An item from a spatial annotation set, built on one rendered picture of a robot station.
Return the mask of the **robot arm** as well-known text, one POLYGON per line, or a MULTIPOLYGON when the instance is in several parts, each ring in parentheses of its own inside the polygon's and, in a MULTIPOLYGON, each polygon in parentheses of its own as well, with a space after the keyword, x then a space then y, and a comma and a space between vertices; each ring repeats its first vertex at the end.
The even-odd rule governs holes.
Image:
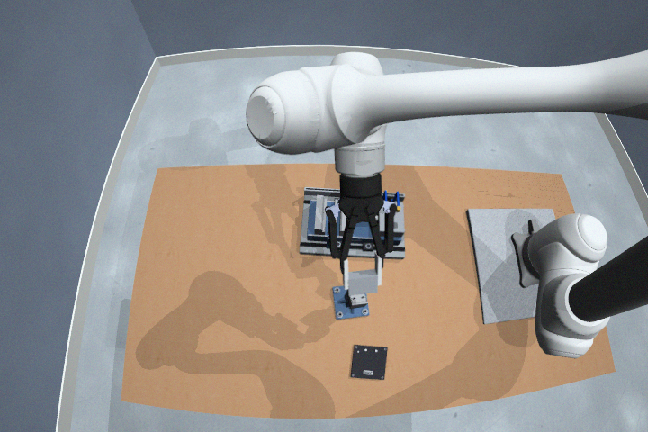
MULTIPOLYGON (((648 120, 648 50, 573 66, 395 75, 384 75, 371 54, 346 52, 330 66, 270 76, 251 93, 246 117, 261 147, 285 155, 334 149, 338 173, 366 178, 385 169, 388 123, 549 112, 648 120)), ((590 215, 541 229, 532 219, 528 234, 511 240, 520 286, 539 284, 535 333, 548 355, 583 356, 611 316, 648 304, 648 236, 599 269, 608 238, 590 215)))

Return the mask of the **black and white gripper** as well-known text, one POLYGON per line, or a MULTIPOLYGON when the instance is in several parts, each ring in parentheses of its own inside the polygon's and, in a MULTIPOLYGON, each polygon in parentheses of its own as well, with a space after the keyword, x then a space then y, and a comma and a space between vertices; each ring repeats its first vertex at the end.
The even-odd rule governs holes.
POLYGON ((329 226, 329 244, 332 258, 340 259, 340 270, 343 274, 343 285, 348 290, 348 252, 356 224, 369 222, 375 245, 374 269, 378 275, 378 285, 382 285, 383 259, 386 253, 393 251, 394 215, 397 205, 393 201, 386 202, 382 198, 382 175, 377 174, 366 178, 353 178, 341 174, 340 199, 338 204, 325 208, 329 226), (383 207, 384 214, 384 245, 378 230, 376 215, 383 207), (346 226, 338 250, 337 222, 338 212, 346 215, 346 226))

